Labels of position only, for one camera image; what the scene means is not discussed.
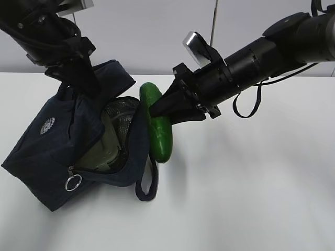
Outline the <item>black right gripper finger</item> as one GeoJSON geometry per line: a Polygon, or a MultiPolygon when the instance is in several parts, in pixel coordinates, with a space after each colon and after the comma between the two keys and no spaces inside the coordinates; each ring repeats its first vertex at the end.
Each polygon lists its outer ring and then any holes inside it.
{"type": "Polygon", "coordinates": [[[172,125],[205,119],[205,113],[197,106],[174,106],[170,108],[170,122],[172,125]]]}
{"type": "Polygon", "coordinates": [[[168,90],[150,106],[152,117],[169,116],[188,108],[188,100],[178,81],[173,81],[168,90]]]}

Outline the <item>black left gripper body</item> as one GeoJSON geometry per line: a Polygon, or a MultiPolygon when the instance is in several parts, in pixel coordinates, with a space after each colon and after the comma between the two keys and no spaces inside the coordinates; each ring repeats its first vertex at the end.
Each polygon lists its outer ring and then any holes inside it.
{"type": "Polygon", "coordinates": [[[1,30],[36,65],[50,67],[67,58],[89,56],[94,45],[76,22],[57,13],[61,1],[1,1],[1,30]]]}

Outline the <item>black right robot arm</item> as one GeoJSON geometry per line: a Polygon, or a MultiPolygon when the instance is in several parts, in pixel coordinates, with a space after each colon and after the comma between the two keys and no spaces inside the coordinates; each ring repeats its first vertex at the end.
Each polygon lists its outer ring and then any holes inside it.
{"type": "Polygon", "coordinates": [[[322,62],[334,61],[334,6],[311,2],[309,13],[287,16],[262,36],[227,58],[195,31],[183,45],[199,64],[191,71],[184,63],[175,79],[149,108],[151,117],[167,117],[172,124],[220,116],[218,105],[253,87],[281,81],[322,62]]]}

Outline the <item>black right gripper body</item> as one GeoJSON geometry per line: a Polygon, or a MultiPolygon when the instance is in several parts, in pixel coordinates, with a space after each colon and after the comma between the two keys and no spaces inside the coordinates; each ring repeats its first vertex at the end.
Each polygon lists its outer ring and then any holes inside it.
{"type": "Polygon", "coordinates": [[[188,119],[202,119],[205,114],[214,119],[221,115],[218,105],[236,94],[228,68],[223,62],[191,71],[184,63],[173,68],[173,85],[184,96],[183,111],[190,111],[188,119]]]}

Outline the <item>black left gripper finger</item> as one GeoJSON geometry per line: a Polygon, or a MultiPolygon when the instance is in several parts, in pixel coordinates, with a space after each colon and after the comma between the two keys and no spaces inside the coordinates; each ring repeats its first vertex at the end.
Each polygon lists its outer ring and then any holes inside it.
{"type": "Polygon", "coordinates": [[[97,97],[102,91],[89,56],[64,59],[48,67],[45,75],[66,83],[91,98],[97,97]]]}

